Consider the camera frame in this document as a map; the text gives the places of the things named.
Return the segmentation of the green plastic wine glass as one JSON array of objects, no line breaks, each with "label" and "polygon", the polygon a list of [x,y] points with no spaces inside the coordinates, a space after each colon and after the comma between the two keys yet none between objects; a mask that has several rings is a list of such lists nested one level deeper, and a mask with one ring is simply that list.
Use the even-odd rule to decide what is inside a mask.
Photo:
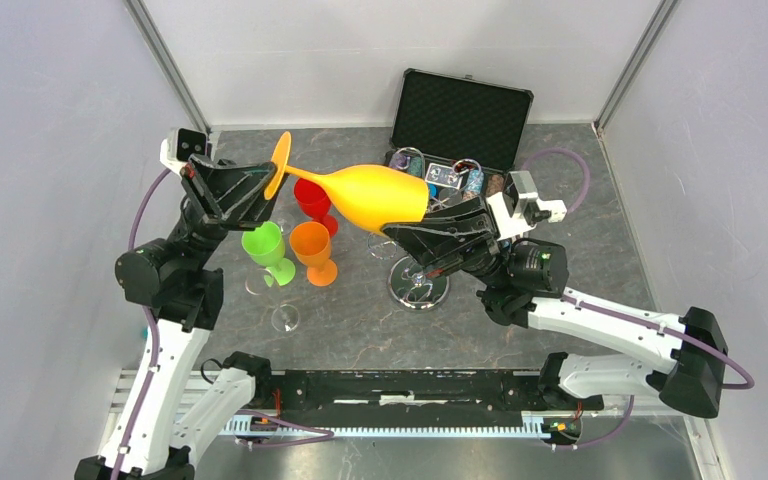
[{"label": "green plastic wine glass", "polygon": [[289,284],[295,277],[295,264],[286,257],[286,245],[280,227],[266,221],[242,235],[241,246],[259,266],[266,268],[280,286]]}]

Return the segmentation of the yellow plastic wine glass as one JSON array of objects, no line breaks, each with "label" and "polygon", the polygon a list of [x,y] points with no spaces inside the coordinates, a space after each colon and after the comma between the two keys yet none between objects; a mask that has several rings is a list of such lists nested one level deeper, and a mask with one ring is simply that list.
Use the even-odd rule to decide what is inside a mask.
[{"label": "yellow plastic wine glass", "polygon": [[267,183],[263,198],[275,197],[285,175],[293,175],[321,187],[341,215],[360,229],[381,234],[391,223],[421,221],[429,200],[424,180],[382,165],[352,165],[329,174],[317,174],[288,164],[292,136],[282,133],[271,162],[276,173]]}]

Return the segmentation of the red plastic wine glass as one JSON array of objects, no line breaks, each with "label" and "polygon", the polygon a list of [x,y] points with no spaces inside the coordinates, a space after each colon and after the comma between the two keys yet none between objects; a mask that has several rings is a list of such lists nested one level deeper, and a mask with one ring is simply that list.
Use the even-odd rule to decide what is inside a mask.
[{"label": "red plastic wine glass", "polygon": [[334,237],[339,225],[336,218],[330,214],[332,203],[326,192],[317,184],[298,178],[293,194],[302,212],[313,221],[324,225],[329,236]]}]

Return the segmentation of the orange plastic wine glass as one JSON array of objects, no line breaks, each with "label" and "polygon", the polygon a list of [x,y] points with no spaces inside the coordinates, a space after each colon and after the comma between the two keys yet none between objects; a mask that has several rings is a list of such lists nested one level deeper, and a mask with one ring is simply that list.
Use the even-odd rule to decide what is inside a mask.
[{"label": "orange plastic wine glass", "polygon": [[306,267],[306,277],[312,285],[326,287],[337,279],[338,268],[331,259],[331,237],[323,224],[314,221],[299,224],[291,231],[289,243]]}]

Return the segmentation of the clear wine glass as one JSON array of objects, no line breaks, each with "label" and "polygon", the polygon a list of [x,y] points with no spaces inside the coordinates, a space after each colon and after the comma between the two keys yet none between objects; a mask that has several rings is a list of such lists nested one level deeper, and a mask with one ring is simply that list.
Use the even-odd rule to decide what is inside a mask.
[{"label": "clear wine glass", "polygon": [[281,303],[271,308],[270,322],[276,331],[290,333],[299,327],[300,313],[295,306]]},{"label": "clear wine glass", "polygon": [[244,281],[245,290],[253,296],[270,295],[278,287],[274,275],[265,268],[249,270]]}]

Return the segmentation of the clear wine glass front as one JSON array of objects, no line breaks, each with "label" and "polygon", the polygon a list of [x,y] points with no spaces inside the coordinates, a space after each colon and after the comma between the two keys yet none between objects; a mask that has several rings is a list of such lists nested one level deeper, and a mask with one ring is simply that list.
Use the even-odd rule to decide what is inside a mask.
[{"label": "clear wine glass front", "polygon": [[274,275],[265,268],[249,270],[244,281],[245,290],[253,296],[270,295],[278,287]]}]

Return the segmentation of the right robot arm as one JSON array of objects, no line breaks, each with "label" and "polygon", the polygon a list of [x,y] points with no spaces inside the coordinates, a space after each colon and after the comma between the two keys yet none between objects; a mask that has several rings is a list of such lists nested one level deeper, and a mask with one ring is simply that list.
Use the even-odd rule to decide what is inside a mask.
[{"label": "right robot arm", "polygon": [[431,278],[465,272],[482,284],[485,313],[515,325],[603,346],[602,356],[559,352],[544,363],[540,400],[562,408],[574,398],[641,395],[686,415],[712,419],[725,389],[728,347],[716,317],[692,307],[682,315],[629,307],[568,286],[565,248],[527,231],[563,214],[560,201],[498,193],[391,222],[382,232]]}]

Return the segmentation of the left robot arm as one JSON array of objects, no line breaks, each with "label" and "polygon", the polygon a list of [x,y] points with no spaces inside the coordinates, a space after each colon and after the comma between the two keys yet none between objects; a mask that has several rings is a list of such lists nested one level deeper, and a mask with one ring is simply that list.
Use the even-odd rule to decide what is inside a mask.
[{"label": "left robot arm", "polygon": [[224,274],[206,264],[229,232],[252,231],[270,218],[286,161],[239,166],[164,152],[160,162],[163,177],[182,182],[179,219],[168,237],[129,243],[115,262],[125,299],[147,318],[138,383],[107,442],[78,463],[77,479],[192,479],[231,417],[246,404],[266,405],[274,394],[273,379],[236,352],[214,386],[177,413],[224,301]]}]

